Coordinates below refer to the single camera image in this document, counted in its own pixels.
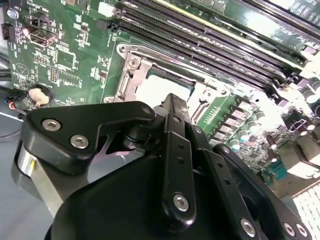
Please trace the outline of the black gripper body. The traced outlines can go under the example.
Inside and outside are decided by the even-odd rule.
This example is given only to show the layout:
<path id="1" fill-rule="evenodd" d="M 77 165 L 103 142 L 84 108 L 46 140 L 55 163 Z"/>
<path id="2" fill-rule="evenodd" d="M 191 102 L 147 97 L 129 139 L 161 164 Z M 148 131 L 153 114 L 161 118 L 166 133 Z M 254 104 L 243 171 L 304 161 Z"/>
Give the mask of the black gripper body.
<path id="1" fill-rule="evenodd" d="M 135 160 L 77 190 L 61 205 L 48 240 L 235 240 L 209 180 L 194 173 L 195 222 L 170 232 L 157 218 L 160 160 Z"/>

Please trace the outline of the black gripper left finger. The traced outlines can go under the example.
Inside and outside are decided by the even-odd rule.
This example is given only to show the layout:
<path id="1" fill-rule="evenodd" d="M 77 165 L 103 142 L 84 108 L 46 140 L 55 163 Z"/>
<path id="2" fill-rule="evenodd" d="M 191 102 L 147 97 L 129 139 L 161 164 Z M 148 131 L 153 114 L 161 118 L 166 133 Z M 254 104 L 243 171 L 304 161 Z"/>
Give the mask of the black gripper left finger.
<path id="1" fill-rule="evenodd" d="M 173 95 L 156 110 L 140 101 L 34 110 L 24 120 L 21 152 L 44 164 L 48 183 L 63 195 L 62 204 L 133 161 L 158 158 L 157 218 L 193 222 L 197 207 L 191 142 L 187 124 L 172 111 Z"/>

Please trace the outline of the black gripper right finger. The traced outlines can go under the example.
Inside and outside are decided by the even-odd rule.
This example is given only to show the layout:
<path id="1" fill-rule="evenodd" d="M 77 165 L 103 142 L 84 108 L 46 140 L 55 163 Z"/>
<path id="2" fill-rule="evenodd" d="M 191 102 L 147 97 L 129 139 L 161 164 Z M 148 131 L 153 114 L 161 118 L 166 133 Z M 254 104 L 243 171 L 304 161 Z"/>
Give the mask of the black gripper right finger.
<path id="1" fill-rule="evenodd" d="M 209 145 L 191 124 L 185 100 L 172 95 L 172 112 L 187 125 L 193 160 L 218 204 L 218 229 L 226 240 L 310 240 L 302 220 L 225 144 Z"/>

